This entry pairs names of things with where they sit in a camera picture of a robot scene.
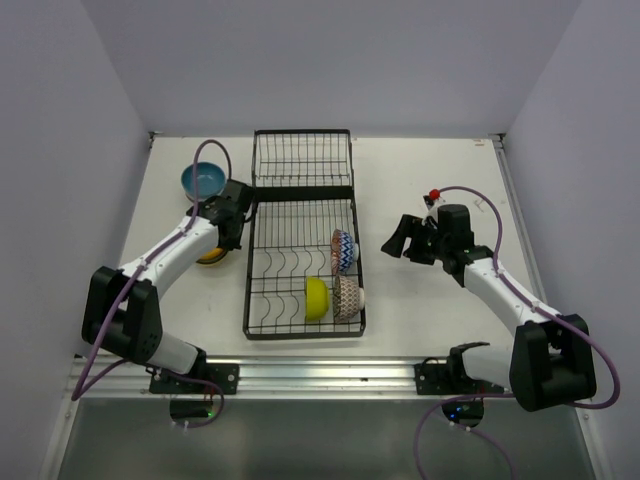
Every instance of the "blue bowl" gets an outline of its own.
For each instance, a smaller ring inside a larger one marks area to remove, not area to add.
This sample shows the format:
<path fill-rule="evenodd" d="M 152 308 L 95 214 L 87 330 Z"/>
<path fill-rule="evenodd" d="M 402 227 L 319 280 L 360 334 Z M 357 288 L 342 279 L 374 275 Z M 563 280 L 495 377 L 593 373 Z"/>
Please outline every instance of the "blue bowl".
<path fill-rule="evenodd" d="M 213 195 L 218 195 L 227 183 L 227 177 L 222 169 L 213 164 L 207 162 L 198 162 L 196 171 L 198 182 L 198 201 L 206 200 Z M 182 182 L 182 188 L 184 193 L 187 194 L 189 200 L 193 200 L 193 165 L 189 165 L 182 172 L 180 178 Z"/>

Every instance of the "white tabletop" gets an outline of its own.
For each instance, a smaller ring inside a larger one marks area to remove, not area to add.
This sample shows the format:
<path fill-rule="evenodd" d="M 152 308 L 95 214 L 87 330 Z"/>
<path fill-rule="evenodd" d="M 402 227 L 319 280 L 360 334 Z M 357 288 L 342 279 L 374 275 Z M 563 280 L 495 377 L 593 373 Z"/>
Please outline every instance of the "white tabletop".
<path fill-rule="evenodd" d="M 180 185 L 201 138 L 157 138 L 136 205 L 123 262 L 147 251 L 173 229 L 189 208 Z M 233 161 L 234 178 L 250 183 L 252 137 L 219 138 Z M 202 161 L 224 167 L 208 146 Z M 367 328 L 357 339 L 249 341 L 242 331 L 248 233 L 243 249 L 216 267 L 194 265 L 161 300 L 165 331 L 209 355 L 430 356 L 472 341 L 507 345 L 512 339 L 497 317 L 460 288 L 441 266 L 391 258 L 380 247 L 403 213 L 423 215 L 422 195 L 432 188 L 464 185 L 485 193 L 504 221 L 501 260 L 530 288 L 522 248 L 498 160 L 490 140 L 353 139 L 356 202 L 367 298 Z M 471 211 L 476 243 L 493 248 L 496 222 L 487 205 L 462 192 L 448 202 Z"/>

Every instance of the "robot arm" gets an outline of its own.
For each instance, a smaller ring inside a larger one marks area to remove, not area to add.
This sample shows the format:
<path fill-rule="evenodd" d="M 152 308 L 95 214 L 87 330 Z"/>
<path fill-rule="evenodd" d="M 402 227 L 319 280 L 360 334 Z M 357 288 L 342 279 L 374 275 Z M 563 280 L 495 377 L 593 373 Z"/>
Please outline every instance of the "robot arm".
<path fill-rule="evenodd" d="M 506 277 L 530 304 L 588 334 L 585 321 L 578 315 L 561 316 L 544 305 L 499 261 L 496 271 L 491 249 L 475 245 L 467 207 L 438 206 L 428 197 L 425 201 L 431 207 L 429 215 L 424 219 L 403 215 L 382 251 L 427 265 L 441 261 L 444 271 L 480 298 L 514 336 L 512 348 L 485 343 L 453 348 L 446 366 L 452 382 L 473 379 L 500 385 L 511 390 L 528 411 L 592 397 L 596 381 L 591 347 L 527 306 L 498 274 Z M 404 250 L 408 238 L 411 242 Z"/>
<path fill-rule="evenodd" d="M 243 183 L 229 180 L 218 196 L 199 204 L 198 216 L 190 229 L 192 210 L 165 239 L 137 260 L 117 270 L 98 269 L 89 287 L 82 325 L 82 338 L 93 344 L 106 313 L 118 293 L 142 265 L 144 270 L 131 287 L 109 324 L 101 347 L 141 365 L 167 369 L 190 378 L 209 378 L 206 353 L 183 340 L 164 333 L 160 298 L 187 268 L 213 248 L 240 248 L 245 217 L 254 192 Z M 152 252 L 176 234 L 182 237 L 146 263 Z"/>

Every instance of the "black wire dish rack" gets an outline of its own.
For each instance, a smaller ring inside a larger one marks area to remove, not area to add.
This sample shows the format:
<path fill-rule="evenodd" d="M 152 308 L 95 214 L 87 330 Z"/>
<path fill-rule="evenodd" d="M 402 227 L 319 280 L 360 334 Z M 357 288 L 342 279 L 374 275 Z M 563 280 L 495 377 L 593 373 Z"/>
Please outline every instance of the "black wire dish rack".
<path fill-rule="evenodd" d="M 251 221 L 244 333 L 250 340 L 359 337 L 365 311 L 333 317 L 331 235 L 349 232 L 358 245 L 349 130 L 258 130 L 253 142 L 255 214 Z M 362 281 L 361 255 L 345 275 Z M 328 313 L 305 321 L 305 281 L 330 292 Z"/>

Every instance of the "gray floor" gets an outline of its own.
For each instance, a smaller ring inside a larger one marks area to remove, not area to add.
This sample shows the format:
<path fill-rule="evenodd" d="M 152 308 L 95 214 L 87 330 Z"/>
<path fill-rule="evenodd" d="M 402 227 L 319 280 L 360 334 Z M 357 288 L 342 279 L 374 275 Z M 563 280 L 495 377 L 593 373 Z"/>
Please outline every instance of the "gray floor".
<path fill-rule="evenodd" d="M 218 421 L 185 436 L 170 427 L 168 401 L 83 400 L 60 478 L 417 479 L 411 442 L 430 404 L 230 399 Z M 421 440 L 430 479 L 509 478 L 499 452 L 437 417 Z M 494 401 L 478 428 L 507 449 L 519 480 L 594 478 L 568 407 L 527 413 Z"/>

